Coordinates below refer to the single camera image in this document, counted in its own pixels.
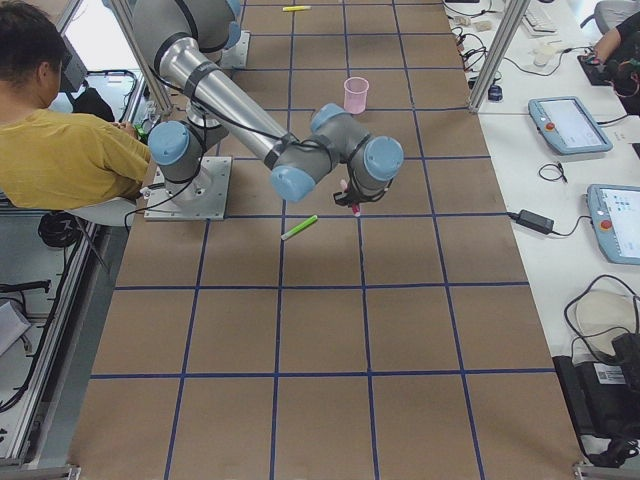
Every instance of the black bag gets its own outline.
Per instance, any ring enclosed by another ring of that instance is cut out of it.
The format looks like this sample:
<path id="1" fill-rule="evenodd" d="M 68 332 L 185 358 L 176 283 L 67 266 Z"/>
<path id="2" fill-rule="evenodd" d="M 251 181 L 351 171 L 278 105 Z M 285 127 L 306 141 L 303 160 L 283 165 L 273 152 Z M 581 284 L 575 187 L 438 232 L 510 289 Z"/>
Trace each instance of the black bag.
<path id="1" fill-rule="evenodd" d="M 91 113 L 107 122 L 115 122 L 111 107 L 93 87 L 87 87 L 74 100 L 73 113 Z"/>

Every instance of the white desk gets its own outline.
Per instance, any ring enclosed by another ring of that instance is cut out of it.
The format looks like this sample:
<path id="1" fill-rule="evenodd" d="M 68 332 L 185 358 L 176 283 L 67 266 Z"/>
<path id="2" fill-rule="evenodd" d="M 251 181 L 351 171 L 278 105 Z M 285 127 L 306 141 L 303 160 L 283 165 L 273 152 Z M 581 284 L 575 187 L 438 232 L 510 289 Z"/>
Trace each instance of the white desk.
<path id="1" fill-rule="evenodd" d="M 473 6 L 459 5 L 461 4 L 452 4 L 455 10 L 469 13 L 477 13 L 483 8 L 489 7 L 489 3 L 486 1 L 480 4 L 472 4 Z M 506 57 L 513 60 L 525 70 L 547 73 L 558 65 L 560 54 L 556 54 L 547 66 L 536 67 L 533 65 L 533 51 L 538 45 L 547 42 L 557 42 L 558 46 L 562 45 L 563 48 L 568 48 L 588 46 L 589 43 L 585 40 L 565 0 L 556 0 L 550 4 L 539 3 L 539 5 L 541 5 L 554 21 L 558 27 L 558 33 L 556 35 L 534 38 L 523 25 L 520 25 L 507 50 Z M 492 9 L 501 11 L 503 8 L 504 4 L 502 0 L 493 1 Z M 449 11 L 449 15 L 454 16 L 456 14 Z M 493 23 L 492 30 L 478 33 L 473 26 L 470 26 L 465 27 L 464 32 L 477 35 L 482 39 L 487 48 L 490 48 L 501 19 L 502 13 L 485 14 L 472 19 L 472 22 L 490 20 Z M 469 37 L 465 42 L 465 49 L 477 48 L 479 46 L 480 42 L 474 38 Z M 498 82 L 498 85 L 502 87 L 504 99 L 501 102 L 489 102 L 485 99 L 480 108 L 480 112 L 527 113 L 527 103 L 532 98 L 577 96 L 592 114 L 607 115 L 609 118 L 624 115 L 624 108 L 613 93 L 612 88 L 594 87 L 589 83 L 576 59 L 576 57 L 582 53 L 582 50 L 575 50 L 564 54 L 558 70 L 548 77 L 540 77 L 521 72 L 510 62 L 503 60 L 498 70 L 502 75 L 502 79 Z M 478 69 L 481 64 L 482 62 L 478 62 L 474 70 Z M 469 76 L 475 75 L 477 75 L 477 73 L 469 73 Z"/>
<path id="2" fill-rule="evenodd" d="M 603 158 L 563 161 L 566 184 L 538 177 L 542 165 L 563 157 L 551 152 L 528 115 L 481 114 L 480 121 L 507 209 L 552 218 L 556 231 L 569 232 L 588 214 L 584 195 L 590 184 L 640 185 L 640 159 L 630 145 L 640 137 L 638 117 L 605 130 L 614 148 Z M 640 290 L 640 268 L 607 262 L 587 220 L 568 238 L 545 237 L 515 223 L 513 228 L 552 355 L 569 353 L 572 335 L 562 312 L 595 277 L 610 273 Z M 598 284 L 608 287 L 621 292 L 613 283 Z"/>

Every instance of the cable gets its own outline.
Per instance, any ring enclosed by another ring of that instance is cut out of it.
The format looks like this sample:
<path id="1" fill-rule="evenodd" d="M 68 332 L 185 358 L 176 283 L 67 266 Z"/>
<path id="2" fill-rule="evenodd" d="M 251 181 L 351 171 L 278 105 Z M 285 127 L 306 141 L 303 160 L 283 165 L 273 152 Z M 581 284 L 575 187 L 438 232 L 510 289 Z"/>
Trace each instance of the cable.
<path id="1" fill-rule="evenodd" d="M 591 217 L 589 215 L 580 215 L 578 217 L 578 220 L 576 220 L 576 224 L 573 226 L 573 229 L 571 229 L 571 231 L 569 233 L 558 233 L 558 232 L 556 232 L 554 230 L 552 230 L 551 233 L 553 235 L 558 235 L 559 237 L 570 237 L 577 230 L 578 224 L 580 223 L 580 220 L 582 220 L 583 218 L 591 219 Z"/>
<path id="2" fill-rule="evenodd" d="M 156 77 L 158 79 L 158 81 L 160 83 L 162 83 L 164 86 L 166 86 L 166 87 L 168 87 L 168 88 L 170 88 L 172 90 L 175 90 L 176 92 L 178 92 L 180 94 L 184 94 L 184 91 L 180 87 L 176 87 L 175 85 L 167 82 L 164 78 L 162 78 L 160 75 L 158 75 L 153 69 L 151 69 L 151 72 L 153 73 L 154 77 Z M 273 134 L 268 133 L 268 132 L 263 132 L 261 130 L 257 130 L 255 128 L 248 127 L 247 125 L 243 125 L 243 124 L 241 124 L 239 122 L 236 122 L 235 120 L 232 120 L 231 118 L 227 117 L 223 113 L 219 112 L 213 106 L 211 106 L 208 103 L 198 99 L 195 95 L 190 100 L 193 100 L 193 101 L 195 101 L 197 103 L 200 103 L 202 106 L 204 106 L 207 109 L 209 109 L 213 115 L 215 115 L 216 117 L 219 117 L 220 119 L 222 119 L 223 121 L 225 121 L 227 123 L 230 123 L 231 125 L 234 125 L 234 126 L 236 126 L 238 128 L 242 128 L 243 130 L 247 130 L 249 132 L 257 133 L 258 135 L 263 135 L 263 136 L 265 136 L 267 138 L 271 138 L 272 140 L 281 140 L 281 138 L 278 137 L 277 135 L 273 135 Z"/>
<path id="3" fill-rule="evenodd" d="M 47 315 L 47 319 L 46 319 L 44 325 L 42 326 L 42 336 L 40 337 L 40 341 L 38 342 L 38 348 L 36 348 L 35 353 L 31 357 L 31 366 L 29 367 L 29 372 L 27 373 L 25 381 L 23 382 L 23 384 L 20 387 L 15 389 L 16 392 L 8 400 L 6 400 L 4 402 L 0 402 L 0 413 L 7 412 L 8 410 L 10 410 L 13 407 L 15 407 L 18 404 L 18 402 L 20 402 L 20 400 L 22 399 L 22 397 L 24 396 L 24 394 L 26 393 L 26 391 L 29 388 L 29 384 L 31 383 L 31 379 L 33 378 L 33 374 L 35 373 L 36 365 L 38 363 L 38 360 L 39 360 L 40 355 L 42 354 L 42 350 L 44 348 L 44 343 L 45 343 L 44 340 L 47 337 L 47 333 L 49 332 L 49 328 L 51 327 L 51 324 L 53 323 L 53 320 L 54 320 L 54 318 L 56 316 L 58 305 L 60 304 L 62 288 L 64 287 L 64 285 L 65 285 L 65 283 L 67 281 L 67 277 L 69 276 L 71 263 L 73 262 L 73 259 L 74 259 L 76 253 L 79 250 L 80 243 L 81 242 L 76 242 L 76 244 L 75 244 L 75 246 L 73 248 L 73 251 L 71 252 L 71 255 L 69 255 L 68 262 L 64 264 L 64 267 L 62 269 L 62 274 L 60 275 L 60 280 L 59 280 L 59 283 L 58 283 L 58 287 L 56 288 L 56 295 L 55 295 L 55 298 L 53 300 L 53 304 L 51 305 L 51 310 L 49 311 L 49 314 Z"/>
<path id="4" fill-rule="evenodd" d="M 459 12 L 458 10 L 454 10 L 453 8 L 451 8 L 444 1 L 442 2 L 442 5 L 444 5 L 444 8 L 448 8 L 453 13 L 457 13 L 458 15 L 462 15 L 462 16 L 469 17 L 469 18 L 478 18 L 478 17 L 481 17 L 482 15 L 484 15 L 486 13 L 500 13 L 497 10 L 492 10 L 492 8 L 493 8 L 493 0 L 489 0 L 489 8 L 487 8 L 486 10 L 484 10 L 484 9 L 480 10 L 480 12 L 478 12 L 478 13 L 463 13 L 463 12 Z"/>
<path id="5" fill-rule="evenodd" d="M 120 116 L 120 119 L 118 120 L 118 122 L 122 122 L 124 120 L 124 117 L 126 115 L 126 111 L 127 111 L 127 101 L 129 98 L 131 98 L 131 95 L 133 94 L 133 92 L 136 91 L 136 88 L 138 87 L 138 77 L 136 76 L 135 73 L 133 73 L 131 70 L 126 70 L 126 69 L 115 69 L 115 70 L 90 70 L 87 72 L 87 75 L 114 75 L 114 74 L 121 74 L 121 75 L 125 75 L 127 77 L 130 77 L 133 81 L 131 83 L 131 88 L 129 89 L 129 91 L 127 93 L 124 94 L 124 97 L 122 99 L 122 115 Z"/>
<path id="6" fill-rule="evenodd" d="M 460 34 L 456 34 L 454 32 L 454 30 L 456 29 L 460 29 Z M 464 52 L 458 52 L 458 54 L 460 55 L 460 59 L 462 60 L 462 67 L 464 68 L 464 71 L 471 71 L 476 63 L 487 57 L 487 53 L 489 50 L 487 49 L 482 39 L 474 33 L 463 33 L 463 30 L 460 27 L 454 27 L 453 29 L 451 29 L 451 32 L 456 36 L 456 45 L 458 47 L 464 44 L 464 41 L 467 37 L 475 38 L 478 42 L 480 42 L 479 48 L 472 48 Z M 480 54 L 480 56 L 476 60 L 474 60 L 471 64 L 467 64 L 471 57 L 478 54 Z"/>
<path id="7" fill-rule="evenodd" d="M 22 313 L 26 317 L 27 316 L 27 304 L 24 301 L 24 293 L 20 292 L 20 294 L 22 294 L 22 300 L 18 300 L 17 298 L 13 298 L 13 297 L 5 297 L 5 296 L 0 297 L 0 300 L 7 300 L 9 302 L 16 302 L 20 306 L 20 313 Z"/>
<path id="8" fill-rule="evenodd" d="M 597 276 L 594 280 L 591 281 L 591 283 L 587 286 L 587 288 L 580 293 L 577 297 L 575 297 L 573 300 L 571 300 L 567 306 L 564 308 L 563 314 L 564 314 L 564 320 L 567 323 L 567 325 L 569 326 L 569 328 L 573 331 L 573 333 L 576 334 L 576 336 L 581 339 L 584 342 L 585 347 L 587 347 L 587 350 L 589 350 L 589 353 L 600 363 L 604 363 L 605 365 L 610 365 L 610 366 L 615 366 L 615 367 L 619 367 L 620 366 L 620 362 L 616 362 L 614 358 L 612 358 L 609 355 L 606 355 L 603 353 L 604 357 L 600 357 L 598 356 L 593 347 L 589 344 L 589 342 L 586 340 L 588 338 L 588 336 L 583 335 L 580 330 L 578 330 L 575 325 L 573 325 L 573 323 L 571 323 L 571 321 L 569 320 L 569 310 L 571 309 L 571 307 L 573 305 L 575 305 L 578 301 L 580 301 L 587 293 L 589 293 L 591 291 L 591 289 L 593 288 L 593 286 L 599 281 L 602 280 L 603 278 L 609 278 L 612 280 L 615 280 L 616 282 L 620 283 L 622 286 L 624 286 L 627 291 L 629 291 L 632 295 L 632 300 L 633 300 L 633 311 L 634 311 L 634 315 L 635 315 L 635 333 L 638 334 L 640 332 L 640 313 L 638 311 L 638 300 L 640 300 L 640 298 L 638 297 L 638 295 L 636 294 L 636 292 L 629 286 L 627 285 L 623 280 L 619 279 L 618 277 L 614 277 L 613 275 L 609 275 L 609 274 L 602 274 Z"/>
<path id="9" fill-rule="evenodd" d="M 623 115 L 623 116 L 621 116 L 621 117 L 614 118 L 613 120 L 607 120 L 607 121 L 604 121 L 604 122 L 596 122 L 596 123 L 597 123 L 598 125 L 609 125 L 609 124 L 611 124 L 611 123 L 619 122 L 620 120 L 622 120 L 622 119 L 624 119 L 624 118 L 627 118 L 628 116 L 629 116 L 629 114 L 627 113 L 627 114 L 625 114 L 625 115 Z"/>
<path id="10" fill-rule="evenodd" d="M 600 335 L 604 335 L 605 333 L 612 332 L 613 330 L 624 330 L 627 333 L 631 333 L 627 327 L 617 326 L 617 327 L 607 328 L 606 330 L 603 330 L 602 332 L 592 333 L 591 335 L 581 335 L 579 337 L 575 337 L 573 340 L 571 340 L 571 360 L 573 360 L 573 355 L 575 353 L 574 348 L 575 348 L 576 342 L 578 342 L 578 341 L 583 341 L 584 342 L 585 338 L 599 337 Z"/>
<path id="11" fill-rule="evenodd" d="M 553 68 L 553 70 L 551 70 L 550 72 L 547 73 L 540 73 L 540 72 L 534 72 L 532 70 L 526 70 L 524 68 L 522 68 L 520 65 L 518 65 L 516 62 L 514 62 L 513 60 L 511 60 L 508 57 L 504 57 L 504 59 L 507 62 L 512 63 L 518 70 L 520 70 L 521 72 L 524 73 L 530 73 L 531 75 L 537 75 L 539 77 L 549 77 L 551 75 L 553 75 L 554 73 L 556 73 L 556 70 L 558 70 L 558 68 L 560 68 L 560 65 L 562 64 L 562 57 L 564 57 L 564 55 L 566 53 L 569 53 L 573 50 L 581 50 L 581 49 L 589 49 L 591 47 L 572 47 L 572 48 L 565 48 L 564 50 L 562 50 L 562 52 L 560 52 L 560 57 L 558 58 L 558 64 Z"/>
<path id="12" fill-rule="evenodd" d="M 196 171 L 194 172 L 194 174 L 188 178 L 187 180 L 185 180 L 185 185 L 184 187 L 182 187 L 180 190 L 178 190 L 178 192 L 175 195 L 172 195 L 170 197 L 167 197 L 166 199 L 164 199 L 161 202 L 156 203 L 155 205 L 147 205 L 146 207 L 142 207 L 142 208 L 138 208 L 136 210 L 132 210 L 131 212 L 127 213 L 124 216 L 124 227 L 127 230 L 127 233 L 129 233 L 131 231 L 131 229 L 129 228 L 129 225 L 127 225 L 127 219 L 129 218 L 130 215 L 134 215 L 136 213 L 140 213 L 140 212 L 144 212 L 145 210 L 149 210 L 152 211 L 152 209 L 159 207 L 160 205 L 164 205 L 165 203 L 169 202 L 170 200 L 173 200 L 174 198 L 176 198 L 178 195 L 180 195 L 182 192 L 184 192 L 187 188 L 189 188 L 189 186 L 191 186 L 191 183 L 193 182 L 193 180 L 198 176 L 198 174 L 200 173 L 200 168 L 202 167 L 202 160 L 204 158 L 204 154 L 207 153 L 207 128 L 206 128 L 206 118 L 204 118 L 203 116 L 203 124 L 205 125 L 205 127 L 203 128 L 204 131 L 204 138 L 199 138 L 196 136 L 196 138 L 198 138 L 198 142 L 200 143 L 200 149 L 201 149 L 201 154 L 200 154 L 200 159 L 198 160 L 198 168 L 196 168 Z"/>
<path id="13" fill-rule="evenodd" d="M 558 171 L 558 175 L 555 176 L 555 177 L 547 177 L 547 176 L 542 174 L 542 172 L 544 170 L 548 170 L 550 168 L 555 168 Z M 557 163 L 545 163 L 538 170 L 538 176 L 540 178 L 542 178 L 543 180 L 546 180 L 547 182 L 557 182 L 558 180 L 562 180 L 564 183 L 569 183 L 569 180 L 567 180 L 567 177 L 564 174 L 564 167 L 562 166 L 562 164 L 560 162 L 557 162 Z"/>

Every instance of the metal pole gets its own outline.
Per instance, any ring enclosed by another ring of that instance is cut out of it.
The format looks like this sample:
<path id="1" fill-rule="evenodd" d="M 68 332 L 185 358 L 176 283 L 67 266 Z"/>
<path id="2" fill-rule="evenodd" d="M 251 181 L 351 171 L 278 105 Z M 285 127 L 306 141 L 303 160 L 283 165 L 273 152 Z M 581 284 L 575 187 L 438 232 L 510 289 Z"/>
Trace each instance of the metal pole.
<path id="1" fill-rule="evenodd" d="M 20 469 L 0 471 L 0 480 L 75 480 L 80 469 L 71 465 L 65 467 L 41 468 L 35 470 Z"/>
<path id="2" fill-rule="evenodd" d="M 524 12 L 529 6 L 529 1 L 530 0 L 511 0 L 506 4 L 504 16 L 489 48 L 489 54 L 484 61 L 484 65 L 480 70 L 473 90 L 471 90 L 469 110 L 472 113 L 477 113 L 478 110 L 480 110 L 480 105 L 482 105 L 489 86 L 493 83 L 495 74 L 498 71 L 498 67 L 504 58 L 507 48 L 509 48 L 511 39 L 515 35 L 520 21 L 524 16 Z"/>
<path id="3" fill-rule="evenodd" d="M 638 480 L 640 472 L 618 468 L 594 467 L 592 465 L 576 465 L 574 467 L 576 477 L 579 479 L 593 480 Z"/>
<path id="4" fill-rule="evenodd" d="M 71 2 L 67 3 L 67 6 L 65 7 L 62 14 L 60 15 L 60 18 L 58 18 L 58 21 L 56 22 L 56 28 L 60 33 L 64 33 L 67 27 L 69 26 L 69 24 L 71 23 L 71 20 L 73 19 L 73 16 L 75 15 L 76 10 L 78 10 L 78 7 L 80 6 L 81 1 L 82 0 L 72 0 Z"/>
<path id="5" fill-rule="evenodd" d="M 132 14 L 128 0 L 111 0 L 111 9 L 113 10 L 116 20 L 118 20 L 118 24 L 122 29 L 124 37 L 127 39 L 127 43 L 131 48 L 133 56 L 138 61 L 138 65 L 140 66 L 149 87 L 149 91 L 160 108 L 161 115 L 169 115 L 173 110 L 173 105 L 171 104 L 169 94 L 165 90 L 164 86 L 158 82 L 156 77 L 153 75 L 151 68 L 147 65 L 147 62 L 142 56 L 142 52 L 140 52 L 140 48 L 138 47 L 133 33 L 133 23 L 131 21 Z"/>

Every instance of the keyboard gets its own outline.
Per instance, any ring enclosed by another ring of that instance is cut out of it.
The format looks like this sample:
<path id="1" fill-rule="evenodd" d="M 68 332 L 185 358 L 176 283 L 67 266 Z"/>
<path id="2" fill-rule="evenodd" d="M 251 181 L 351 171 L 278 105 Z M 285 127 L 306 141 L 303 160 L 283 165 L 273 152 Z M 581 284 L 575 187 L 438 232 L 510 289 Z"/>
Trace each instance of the keyboard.
<path id="1" fill-rule="evenodd" d="M 522 17 L 522 23 L 534 37 L 554 35 L 558 32 L 558 28 L 538 0 L 531 0 L 524 17 Z"/>

